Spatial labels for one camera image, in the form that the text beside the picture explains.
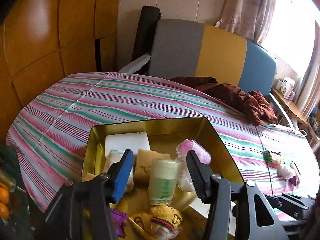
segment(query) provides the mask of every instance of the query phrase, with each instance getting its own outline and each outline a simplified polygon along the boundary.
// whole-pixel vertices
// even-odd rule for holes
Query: orange fruit
[[[9,191],[7,191],[3,187],[0,187],[0,201],[3,204],[8,204],[9,203]]]
[[[0,217],[7,220],[9,218],[9,210],[5,204],[0,202]]]

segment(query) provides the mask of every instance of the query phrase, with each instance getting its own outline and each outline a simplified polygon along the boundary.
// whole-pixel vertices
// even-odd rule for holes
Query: blue gripper pad
[[[110,178],[114,181],[114,191],[112,194],[113,203],[117,203],[124,194],[124,190],[133,166],[133,160],[134,156],[132,150],[125,150],[121,160],[118,163],[113,164],[116,164],[116,168]]]

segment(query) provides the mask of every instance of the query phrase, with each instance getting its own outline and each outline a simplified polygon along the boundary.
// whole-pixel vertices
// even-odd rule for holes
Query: metal bolt
[[[211,174],[212,179],[221,179],[221,175],[218,173]]]
[[[256,183],[253,180],[247,180],[247,185],[250,187],[254,187],[256,185]]]
[[[71,186],[73,184],[73,180],[72,179],[68,179],[64,182],[64,185],[66,186]]]
[[[101,173],[101,174],[99,175],[99,177],[100,177],[101,179],[107,179],[107,178],[109,178],[109,174],[106,173],[106,172],[104,172],[104,173]]]

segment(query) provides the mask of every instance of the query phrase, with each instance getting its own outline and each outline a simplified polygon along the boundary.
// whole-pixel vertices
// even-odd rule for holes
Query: striped bed sheet
[[[209,119],[244,180],[254,180],[263,193],[316,195],[319,167],[301,133],[281,125],[254,127],[219,100],[156,77],[112,72],[69,75],[21,110],[6,142],[17,150],[30,196],[45,211],[66,179],[80,180],[92,126],[199,116]],[[263,147],[295,161],[301,173],[298,187],[282,178],[276,165],[266,164]]]

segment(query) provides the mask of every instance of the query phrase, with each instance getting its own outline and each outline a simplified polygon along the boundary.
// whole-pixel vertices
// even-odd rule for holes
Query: window
[[[261,44],[303,76],[308,68],[319,10],[311,0],[276,0],[270,29]]]

